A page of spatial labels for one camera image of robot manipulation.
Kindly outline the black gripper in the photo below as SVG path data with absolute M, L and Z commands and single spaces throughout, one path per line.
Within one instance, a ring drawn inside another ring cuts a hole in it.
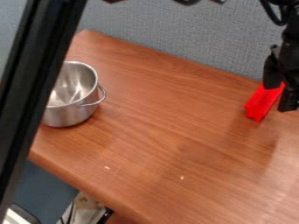
M 283 31 L 283 44 L 279 57 L 271 54 L 266 58 L 263 68 L 264 89 L 275 89 L 286 81 L 279 112 L 299 109 L 299 20 L 290 20 Z

